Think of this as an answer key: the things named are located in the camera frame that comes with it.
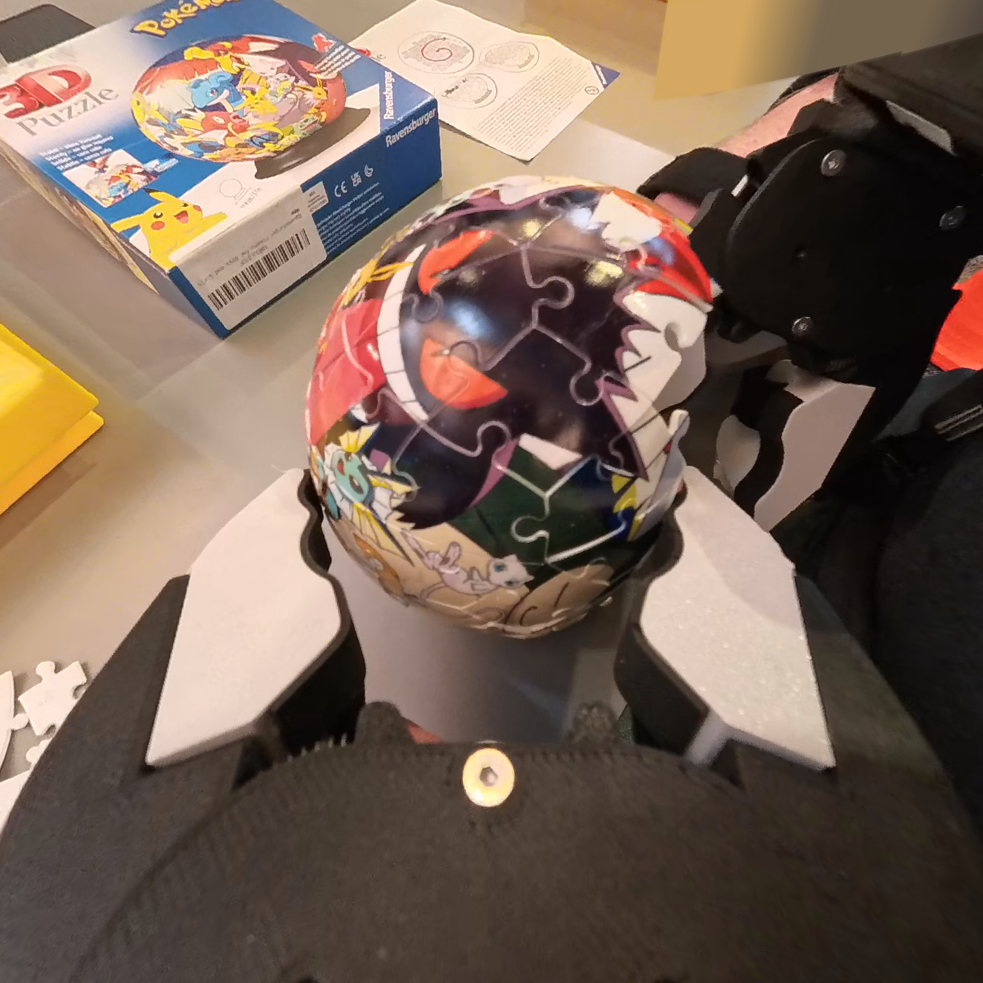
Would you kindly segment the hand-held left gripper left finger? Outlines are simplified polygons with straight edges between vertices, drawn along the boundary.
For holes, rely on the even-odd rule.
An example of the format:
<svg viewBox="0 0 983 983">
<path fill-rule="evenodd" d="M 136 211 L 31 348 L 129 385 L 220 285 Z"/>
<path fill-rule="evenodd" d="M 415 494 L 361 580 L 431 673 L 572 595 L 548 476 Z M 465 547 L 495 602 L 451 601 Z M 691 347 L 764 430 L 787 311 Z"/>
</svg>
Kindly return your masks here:
<svg viewBox="0 0 983 983">
<path fill-rule="evenodd" d="M 366 665 L 306 470 L 284 473 L 190 567 L 145 763 L 244 738 L 289 754 L 343 742 Z"/>
</svg>

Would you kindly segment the blue white puzzle box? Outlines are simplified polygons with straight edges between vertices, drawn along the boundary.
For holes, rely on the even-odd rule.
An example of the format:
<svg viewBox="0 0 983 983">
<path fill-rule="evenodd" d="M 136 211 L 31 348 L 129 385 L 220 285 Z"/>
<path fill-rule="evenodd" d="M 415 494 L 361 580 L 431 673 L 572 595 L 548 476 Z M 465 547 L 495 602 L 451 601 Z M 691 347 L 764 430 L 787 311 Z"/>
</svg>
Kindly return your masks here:
<svg viewBox="0 0 983 983">
<path fill-rule="evenodd" d="M 2 22 L 2 156 L 226 337 L 441 176 L 436 100 L 289 8 Z"/>
</svg>

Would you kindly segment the squarish white puzzle piece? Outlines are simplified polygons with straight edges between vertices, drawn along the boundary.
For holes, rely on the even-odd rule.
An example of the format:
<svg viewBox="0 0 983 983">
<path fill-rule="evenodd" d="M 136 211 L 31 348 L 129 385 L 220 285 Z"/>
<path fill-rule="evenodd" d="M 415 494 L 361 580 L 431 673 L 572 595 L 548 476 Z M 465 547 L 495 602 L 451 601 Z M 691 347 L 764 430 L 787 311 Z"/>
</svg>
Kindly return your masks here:
<svg viewBox="0 0 983 983">
<path fill-rule="evenodd" d="M 0 761 L 3 767 L 10 748 L 13 734 L 24 728 L 29 719 L 26 714 L 17 712 L 15 675 L 6 670 L 1 673 L 1 732 Z"/>
</svg>

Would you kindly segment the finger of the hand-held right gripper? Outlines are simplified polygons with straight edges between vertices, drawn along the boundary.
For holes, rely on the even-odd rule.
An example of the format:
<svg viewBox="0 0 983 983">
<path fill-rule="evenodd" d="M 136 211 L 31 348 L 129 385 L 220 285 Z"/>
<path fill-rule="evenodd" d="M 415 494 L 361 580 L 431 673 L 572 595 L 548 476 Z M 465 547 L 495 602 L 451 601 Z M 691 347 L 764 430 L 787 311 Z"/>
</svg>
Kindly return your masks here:
<svg viewBox="0 0 983 983">
<path fill-rule="evenodd" d="M 763 383 L 765 401 L 748 425 L 756 453 L 735 498 L 772 531 L 823 485 L 876 390 L 792 362 L 769 367 Z"/>
<path fill-rule="evenodd" d="M 758 430 L 730 413 L 720 424 L 716 440 L 714 477 L 727 494 L 766 494 L 768 447 Z"/>
</svg>

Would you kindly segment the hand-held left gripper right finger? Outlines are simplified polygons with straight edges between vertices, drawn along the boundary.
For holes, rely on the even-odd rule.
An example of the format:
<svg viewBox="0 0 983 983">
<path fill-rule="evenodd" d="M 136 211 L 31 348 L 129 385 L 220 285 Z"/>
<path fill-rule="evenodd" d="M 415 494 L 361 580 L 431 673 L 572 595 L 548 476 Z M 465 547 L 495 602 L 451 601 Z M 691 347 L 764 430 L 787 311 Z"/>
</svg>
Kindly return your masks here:
<svg viewBox="0 0 983 983">
<path fill-rule="evenodd" d="M 700 471 L 628 584 L 613 665 L 636 725 L 709 767 L 730 744 L 813 771 L 836 763 L 792 563 Z"/>
</svg>

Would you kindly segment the person's dark shirt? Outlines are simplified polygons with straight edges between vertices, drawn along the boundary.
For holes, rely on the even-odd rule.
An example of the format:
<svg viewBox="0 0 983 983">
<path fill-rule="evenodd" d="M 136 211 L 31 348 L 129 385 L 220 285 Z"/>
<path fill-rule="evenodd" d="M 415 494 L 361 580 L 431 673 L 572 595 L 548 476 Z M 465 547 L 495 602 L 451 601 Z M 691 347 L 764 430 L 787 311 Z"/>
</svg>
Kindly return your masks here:
<svg viewBox="0 0 983 983">
<path fill-rule="evenodd" d="M 925 376 L 862 458 L 773 530 L 982 820 L 981 371 Z"/>
</svg>

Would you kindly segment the person's right hand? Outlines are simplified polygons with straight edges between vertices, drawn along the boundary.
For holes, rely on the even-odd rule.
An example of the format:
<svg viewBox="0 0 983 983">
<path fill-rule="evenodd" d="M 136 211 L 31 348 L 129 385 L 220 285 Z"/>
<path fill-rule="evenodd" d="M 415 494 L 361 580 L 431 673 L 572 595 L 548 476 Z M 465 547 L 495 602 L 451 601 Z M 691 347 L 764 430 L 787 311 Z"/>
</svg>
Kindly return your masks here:
<svg viewBox="0 0 983 983">
<path fill-rule="evenodd" d="M 801 79 L 796 80 L 788 94 L 748 126 L 719 142 L 718 148 L 735 156 L 747 157 L 785 138 L 805 107 L 834 100 L 839 75 L 839 71 L 830 72 L 812 80 L 810 84 L 805 84 Z"/>
</svg>

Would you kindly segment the colourful puzzle ball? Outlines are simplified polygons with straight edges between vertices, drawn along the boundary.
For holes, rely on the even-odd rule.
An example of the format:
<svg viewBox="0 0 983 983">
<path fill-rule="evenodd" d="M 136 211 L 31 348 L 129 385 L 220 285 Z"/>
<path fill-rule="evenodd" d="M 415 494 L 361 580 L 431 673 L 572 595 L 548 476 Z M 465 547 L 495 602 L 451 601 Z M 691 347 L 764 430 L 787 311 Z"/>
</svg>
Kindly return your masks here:
<svg viewBox="0 0 983 983">
<path fill-rule="evenodd" d="M 684 494 L 712 283 L 629 190 L 485 183 L 350 279 L 306 398 L 326 521 L 406 606 L 526 640 L 628 578 Z"/>
</svg>

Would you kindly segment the white instruction leaflet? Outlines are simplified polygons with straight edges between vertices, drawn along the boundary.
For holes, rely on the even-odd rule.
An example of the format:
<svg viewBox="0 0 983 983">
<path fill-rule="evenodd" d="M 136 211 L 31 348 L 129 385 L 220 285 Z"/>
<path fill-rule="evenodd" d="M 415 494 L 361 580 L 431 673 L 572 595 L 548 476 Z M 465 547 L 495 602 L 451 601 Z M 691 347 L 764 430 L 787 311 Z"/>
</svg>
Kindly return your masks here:
<svg viewBox="0 0 983 983">
<path fill-rule="evenodd" d="M 410 3 L 352 45 L 429 92 L 442 123 L 525 163 L 619 76 L 551 37 L 436 1 Z"/>
</svg>

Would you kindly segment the yellow plastic tray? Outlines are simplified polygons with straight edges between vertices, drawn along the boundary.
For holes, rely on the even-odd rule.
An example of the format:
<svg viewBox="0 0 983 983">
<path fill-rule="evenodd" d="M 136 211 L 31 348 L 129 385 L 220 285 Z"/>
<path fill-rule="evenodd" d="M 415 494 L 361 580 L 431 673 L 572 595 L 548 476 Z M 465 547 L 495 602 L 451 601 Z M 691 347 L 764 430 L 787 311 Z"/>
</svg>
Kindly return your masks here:
<svg viewBox="0 0 983 983">
<path fill-rule="evenodd" d="M 96 396 L 1 327 L 1 511 L 96 434 Z"/>
</svg>

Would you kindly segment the red box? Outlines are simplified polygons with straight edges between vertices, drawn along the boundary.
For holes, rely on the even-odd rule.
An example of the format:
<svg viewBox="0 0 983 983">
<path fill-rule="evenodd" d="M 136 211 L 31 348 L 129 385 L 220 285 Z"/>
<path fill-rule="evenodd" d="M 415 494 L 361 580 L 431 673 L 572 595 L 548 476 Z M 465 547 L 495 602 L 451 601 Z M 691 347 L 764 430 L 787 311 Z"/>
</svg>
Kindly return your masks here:
<svg viewBox="0 0 983 983">
<path fill-rule="evenodd" d="M 959 298 L 940 331 L 931 364 L 940 371 L 982 369 L 982 255 L 965 266 L 954 289 Z"/>
</svg>

